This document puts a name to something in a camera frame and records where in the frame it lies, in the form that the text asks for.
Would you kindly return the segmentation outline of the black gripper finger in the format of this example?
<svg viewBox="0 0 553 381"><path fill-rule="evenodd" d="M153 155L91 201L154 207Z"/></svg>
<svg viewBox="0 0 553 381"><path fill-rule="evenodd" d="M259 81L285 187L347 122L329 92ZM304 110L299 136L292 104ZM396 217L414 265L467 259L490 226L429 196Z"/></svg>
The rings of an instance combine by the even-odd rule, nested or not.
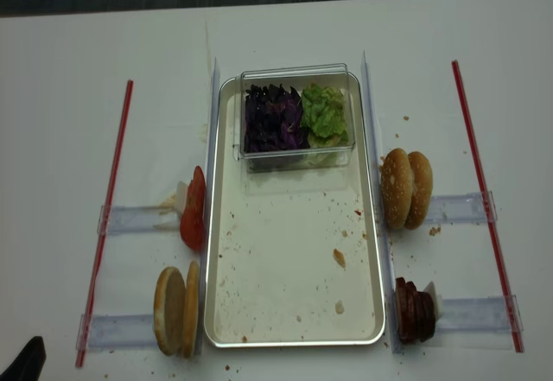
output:
<svg viewBox="0 0 553 381"><path fill-rule="evenodd" d="M38 381L46 361L44 340L33 337L1 374L1 381Z"/></svg>

